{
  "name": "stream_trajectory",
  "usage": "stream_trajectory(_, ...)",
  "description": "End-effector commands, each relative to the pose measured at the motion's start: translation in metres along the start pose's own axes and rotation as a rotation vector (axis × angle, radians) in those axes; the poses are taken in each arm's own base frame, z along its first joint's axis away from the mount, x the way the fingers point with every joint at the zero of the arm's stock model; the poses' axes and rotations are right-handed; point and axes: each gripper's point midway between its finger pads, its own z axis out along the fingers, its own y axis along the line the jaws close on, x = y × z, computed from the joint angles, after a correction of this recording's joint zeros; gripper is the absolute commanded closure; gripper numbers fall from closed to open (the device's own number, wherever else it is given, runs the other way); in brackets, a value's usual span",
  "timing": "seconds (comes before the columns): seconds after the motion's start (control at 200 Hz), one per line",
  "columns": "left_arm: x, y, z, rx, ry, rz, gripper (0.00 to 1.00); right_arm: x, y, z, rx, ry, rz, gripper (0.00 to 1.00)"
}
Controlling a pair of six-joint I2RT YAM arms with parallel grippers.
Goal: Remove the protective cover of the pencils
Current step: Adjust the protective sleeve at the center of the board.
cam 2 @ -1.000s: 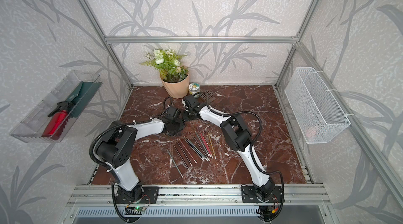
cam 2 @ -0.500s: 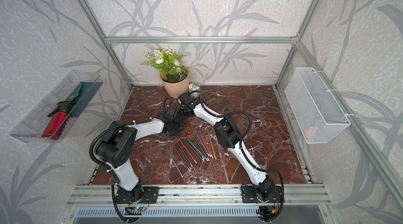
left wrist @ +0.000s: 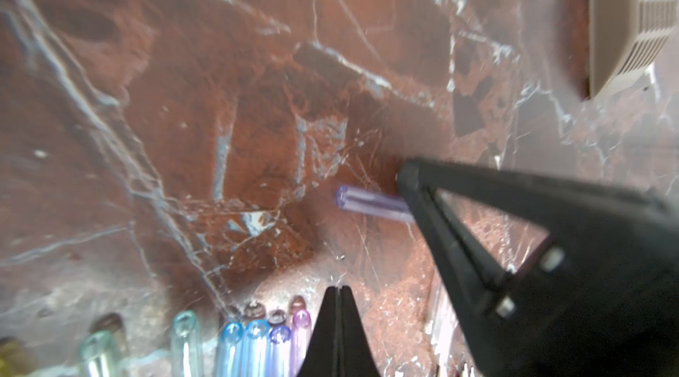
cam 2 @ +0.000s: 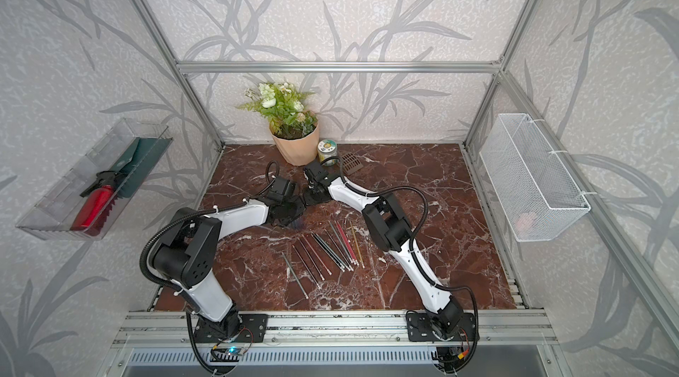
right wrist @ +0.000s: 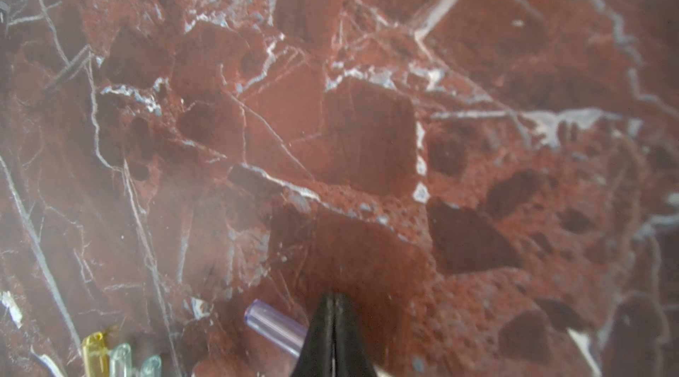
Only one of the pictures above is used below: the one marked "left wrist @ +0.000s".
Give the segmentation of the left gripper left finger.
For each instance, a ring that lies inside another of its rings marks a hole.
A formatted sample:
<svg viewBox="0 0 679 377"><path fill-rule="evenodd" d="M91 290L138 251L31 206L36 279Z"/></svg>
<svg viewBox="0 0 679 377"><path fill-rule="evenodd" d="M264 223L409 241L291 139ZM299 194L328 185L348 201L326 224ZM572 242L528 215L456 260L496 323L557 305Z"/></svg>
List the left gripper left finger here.
<svg viewBox="0 0 679 377"><path fill-rule="evenodd" d="M341 298L337 287L325 291L316 327L298 375L336 377L340 374Z"/></svg>

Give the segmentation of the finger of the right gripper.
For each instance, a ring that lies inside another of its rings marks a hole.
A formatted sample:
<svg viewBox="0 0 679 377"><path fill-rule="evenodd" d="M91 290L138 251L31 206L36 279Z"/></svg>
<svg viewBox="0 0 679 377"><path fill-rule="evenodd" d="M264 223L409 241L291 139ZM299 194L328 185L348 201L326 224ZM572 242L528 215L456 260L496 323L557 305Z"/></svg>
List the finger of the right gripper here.
<svg viewBox="0 0 679 377"><path fill-rule="evenodd" d="M485 376L675 376L678 204L653 192L427 159L397 175ZM530 221L505 270L440 197Z"/></svg>

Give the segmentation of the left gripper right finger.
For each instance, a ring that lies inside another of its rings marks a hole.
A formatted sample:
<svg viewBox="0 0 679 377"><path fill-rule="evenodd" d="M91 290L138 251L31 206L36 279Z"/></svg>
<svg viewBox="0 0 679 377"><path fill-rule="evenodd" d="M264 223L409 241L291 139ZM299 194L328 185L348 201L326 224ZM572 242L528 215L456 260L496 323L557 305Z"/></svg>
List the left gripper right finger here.
<svg viewBox="0 0 679 377"><path fill-rule="evenodd" d="M348 286L341 288L341 376L379 377L353 291Z"/></svg>

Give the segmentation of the violet pencil cap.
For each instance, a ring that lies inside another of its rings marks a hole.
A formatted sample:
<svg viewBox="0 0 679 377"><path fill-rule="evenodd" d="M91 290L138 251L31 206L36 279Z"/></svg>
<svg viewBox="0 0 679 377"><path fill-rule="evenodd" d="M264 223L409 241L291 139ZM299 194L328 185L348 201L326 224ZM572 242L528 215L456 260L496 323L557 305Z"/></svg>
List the violet pencil cap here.
<svg viewBox="0 0 679 377"><path fill-rule="evenodd" d="M298 311L292 320L291 376L297 376L309 349L312 335L312 317L308 310Z"/></svg>

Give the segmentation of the purple pencil cap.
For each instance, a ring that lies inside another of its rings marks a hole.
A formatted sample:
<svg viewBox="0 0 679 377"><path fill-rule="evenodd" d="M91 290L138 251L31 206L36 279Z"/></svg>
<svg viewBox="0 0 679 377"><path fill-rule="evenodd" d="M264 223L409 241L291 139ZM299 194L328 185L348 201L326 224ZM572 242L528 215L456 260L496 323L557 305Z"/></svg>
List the purple pencil cap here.
<svg viewBox="0 0 679 377"><path fill-rule="evenodd" d="M288 377L291 372L292 330L287 326L274 327L269 334L266 377Z"/></svg>

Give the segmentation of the blue tinted pencil cap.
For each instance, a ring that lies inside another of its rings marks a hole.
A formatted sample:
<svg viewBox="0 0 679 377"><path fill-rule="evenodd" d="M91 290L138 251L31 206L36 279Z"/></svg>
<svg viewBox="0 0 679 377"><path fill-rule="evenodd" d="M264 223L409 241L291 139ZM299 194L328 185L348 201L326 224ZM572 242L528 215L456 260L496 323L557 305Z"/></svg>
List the blue tinted pencil cap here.
<svg viewBox="0 0 679 377"><path fill-rule="evenodd" d="M266 320L253 320L245 328L243 337L242 376L266 375L270 325Z"/></svg>

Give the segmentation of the brownish clear pencil cap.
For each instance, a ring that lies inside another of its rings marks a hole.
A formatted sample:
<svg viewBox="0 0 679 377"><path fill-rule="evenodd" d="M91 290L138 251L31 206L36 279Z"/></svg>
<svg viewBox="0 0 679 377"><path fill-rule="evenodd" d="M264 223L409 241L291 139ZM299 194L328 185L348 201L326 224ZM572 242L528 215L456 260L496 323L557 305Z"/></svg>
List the brownish clear pencil cap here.
<svg viewBox="0 0 679 377"><path fill-rule="evenodd" d="M267 310L263 303L253 300L247 303L243 309L243 317L247 322L253 320L266 320Z"/></svg>

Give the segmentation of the magenta pencil cap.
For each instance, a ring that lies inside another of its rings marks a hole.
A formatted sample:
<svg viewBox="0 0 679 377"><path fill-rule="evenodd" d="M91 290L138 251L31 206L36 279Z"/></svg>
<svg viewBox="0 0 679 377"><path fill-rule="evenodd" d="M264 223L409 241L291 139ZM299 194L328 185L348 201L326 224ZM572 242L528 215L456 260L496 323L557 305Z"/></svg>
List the magenta pencil cap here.
<svg viewBox="0 0 679 377"><path fill-rule="evenodd" d="M366 214L389 219L415 223L410 208L402 198L388 196L357 187L342 185L335 194L337 207L352 213Z"/></svg>

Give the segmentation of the yellow pencil cap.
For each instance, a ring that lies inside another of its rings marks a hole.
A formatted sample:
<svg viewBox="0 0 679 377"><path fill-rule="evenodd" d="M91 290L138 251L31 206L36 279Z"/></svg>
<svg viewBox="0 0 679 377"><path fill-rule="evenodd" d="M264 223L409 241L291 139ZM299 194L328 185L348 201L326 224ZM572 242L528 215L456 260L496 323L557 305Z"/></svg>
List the yellow pencil cap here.
<svg viewBox="0 0 679 377"><path fill-rule="evenodd" d="M35 355L15 337L1 339L1 377L30 376L39 366Z"/></svg>

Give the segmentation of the lilac pencil cap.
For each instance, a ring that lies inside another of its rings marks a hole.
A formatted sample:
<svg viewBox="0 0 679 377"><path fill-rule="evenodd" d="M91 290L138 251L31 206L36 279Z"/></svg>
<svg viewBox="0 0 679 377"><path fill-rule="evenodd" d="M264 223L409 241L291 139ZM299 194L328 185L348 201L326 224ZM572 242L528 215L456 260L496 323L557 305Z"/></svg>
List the lilac pencil cap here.
<svg viewBox="0 0 679 377"><path fill-rule="evenodd" d="M286 326L286 323L288 322L288 316L284 310L276 309L269 313L267 322L271 327Z"/></svg>

